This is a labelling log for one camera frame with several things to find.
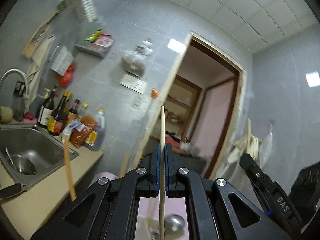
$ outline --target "stainless steel sink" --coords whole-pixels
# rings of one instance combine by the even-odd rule
[[[20,155],[36,167],[36,174],[24,175],[12,166],[11,156]],[[71,149],[70,160],[79,154]],[[63,144],[45,130],[32,124],[0,125],[0,160],[15,183],[28,189],[64,165]]]

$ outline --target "plastic oil jug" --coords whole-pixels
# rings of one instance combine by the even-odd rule
[[[83,145],[89,150],[98,151],[106,134],[106,120],[104,119],[103,110],[99,109],[98,113],[93,118],[98,124],[91,131]]]

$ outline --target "countertop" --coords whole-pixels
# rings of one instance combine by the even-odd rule
[[[68,146],[79,153],[79,156],[70,163],[73,182],[76,185],[99,160],[103,151],[92,152],[84,146],[76,149],[71,143]],[[12,184],[14,184],[13,179],[0,163],[0,188]],[[2,200],[0,204],[20,235],[25,240],[29,240],[33,233],[53,215],[68,194],[66,171],[63,166],[28,191]]]

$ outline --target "ceiling light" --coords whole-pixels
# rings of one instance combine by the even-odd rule
[[[312,72],[306,74],[309,87],[320,86],[320,77],[318,72]]]
[[[168,43],[168,48],[174,50],[178,53],[183,53],[186,51],[186,46],[184,46],[183,43],[176,41],[174,39],[171,39]]]

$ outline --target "blue gripper pad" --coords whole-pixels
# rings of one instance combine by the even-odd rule
[[[161,155],[160,143],[157,143],[157,172],[156,172],[156,191],[158,192],[157,195],[159,195],[159,185],[160,185],[160,155]]]
[[[164,145],[164,183],[166,195],[169,193],[169,165],[168,165],[168,150],[167,144]]]

